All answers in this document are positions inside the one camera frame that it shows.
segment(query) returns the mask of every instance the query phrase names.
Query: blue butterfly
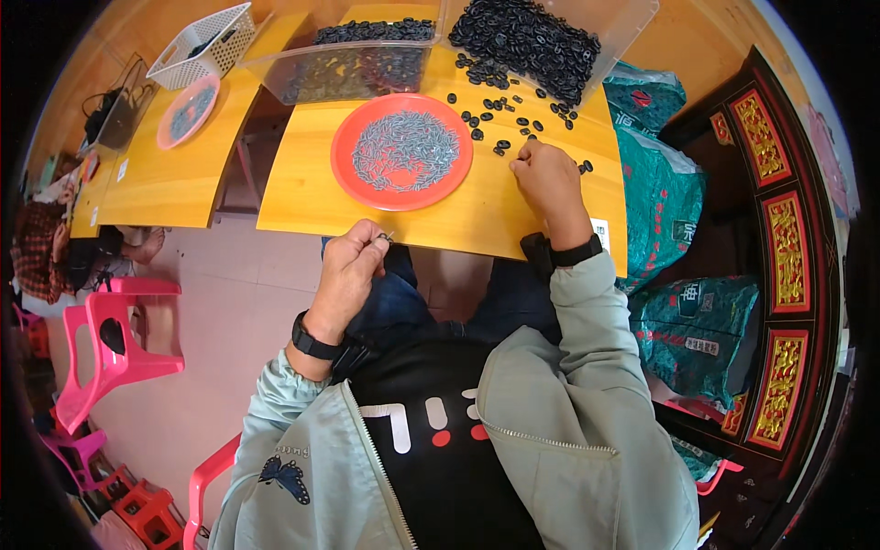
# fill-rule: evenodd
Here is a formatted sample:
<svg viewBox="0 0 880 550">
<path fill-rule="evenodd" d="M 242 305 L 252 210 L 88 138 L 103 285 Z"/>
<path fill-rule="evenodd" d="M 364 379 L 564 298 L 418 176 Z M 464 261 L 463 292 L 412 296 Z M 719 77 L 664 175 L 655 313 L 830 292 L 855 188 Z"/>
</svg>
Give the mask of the blue butterfly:
<svg viewBox="0 0 880 550">
<path fill-rule="evenodd" d="M 309 492 L 303 483 L 303 469 L 297 466 L 296 460 L 291 460 L 284 466 L 282 466 L 281 457 L 278 455 L 267 460 L 257 482 L 265 481 L 266 485 L 271 485 L 272 480 L 287 489 L 300 504 L 311 502 Z"/>
</svg>

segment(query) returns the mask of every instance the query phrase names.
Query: black pants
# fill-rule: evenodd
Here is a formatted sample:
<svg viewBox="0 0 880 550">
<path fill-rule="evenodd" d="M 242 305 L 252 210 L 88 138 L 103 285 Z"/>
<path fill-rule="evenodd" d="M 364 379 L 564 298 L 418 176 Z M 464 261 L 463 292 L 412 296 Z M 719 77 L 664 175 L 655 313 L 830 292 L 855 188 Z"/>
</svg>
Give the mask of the black pants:
<svg viewBox="0 0 880 550">
<path fill-rule="evenodd" d="M 72 238 L 68 247 L 67 278 L 73 290 L 78 291 L 89 280 L 98 259 L 122 255 L 122 233 L 112 225 L 103 225 L 97 237 Z"/>
</svg>

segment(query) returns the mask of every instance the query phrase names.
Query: person in plaid shirt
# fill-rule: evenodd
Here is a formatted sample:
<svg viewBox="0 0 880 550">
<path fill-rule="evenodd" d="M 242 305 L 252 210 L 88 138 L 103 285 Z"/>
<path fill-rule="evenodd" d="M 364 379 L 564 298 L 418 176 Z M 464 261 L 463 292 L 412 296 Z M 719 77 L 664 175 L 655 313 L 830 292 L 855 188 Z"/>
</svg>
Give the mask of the person in plaid shirt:
<svg viewBox="0 0 880 550">
<path fill-rule="evenodd" d="M 165 242 L 159 229 L 139 246 L 122 242 L 122 234 L 113 226 L 104 226 L 96 238 L 70 239 L 70 228 L 62 219 L 67 204 L 73 201 L 72 186 L 66 186 L 57 202 L 29 202 L 16 220 L 11 257 L 18 285 L 26 294 L 47 304 L 54 304 L 62 293 L 76 294 L 99 256 L 125 257 L 149 264 Z"/>
</svg>

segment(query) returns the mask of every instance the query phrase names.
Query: bare foot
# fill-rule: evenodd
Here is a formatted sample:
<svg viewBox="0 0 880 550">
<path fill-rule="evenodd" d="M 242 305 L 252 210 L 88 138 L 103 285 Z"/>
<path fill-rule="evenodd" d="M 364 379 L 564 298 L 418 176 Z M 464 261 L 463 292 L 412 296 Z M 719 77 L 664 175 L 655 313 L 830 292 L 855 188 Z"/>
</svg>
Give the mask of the bare foot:
<svg viewBox="0 0 880 550">
<path fill-rule="evenodd" d="M 165 230 L 157 229 L 154 232 L 150 233 L 150 236 L 147 237 L 147 240 L 143 242 L 142 245 L 136 246 L 135 249 L 131 252 L 131 260 L 136 261 L 139 264 L 144 266 L 150 265 L 150 262 L 162 250 L 162 245 L 165 243 Z"/>
</svg>

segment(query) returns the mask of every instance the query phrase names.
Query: red dot on shirt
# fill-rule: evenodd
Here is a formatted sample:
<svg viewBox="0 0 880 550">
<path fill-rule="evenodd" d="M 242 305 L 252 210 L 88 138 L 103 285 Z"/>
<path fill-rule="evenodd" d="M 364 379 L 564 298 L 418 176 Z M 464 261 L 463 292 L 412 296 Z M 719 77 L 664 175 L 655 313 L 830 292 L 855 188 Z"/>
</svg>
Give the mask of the red dot on shirt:
<svg viewBox="0 0 880 550">
<path fill-rule="evenodd" d="M 483 428 L 482 424 L 477 424 L 471 428 L 471 437 L 477 441 L 483 441 L 484 439 L 489 439 L 489 434 L 486 433 L 486 429 Z"/>
<path fill-rule="evenodd" d="M 452 439 L 452 434 L 449 433 L 448 429 L 444 429 L 443 431 L 438 431 L 431 437 L 431 443 L 434 444 L 435 447 L 444 447 L 449 440 Z"/>
</svg>

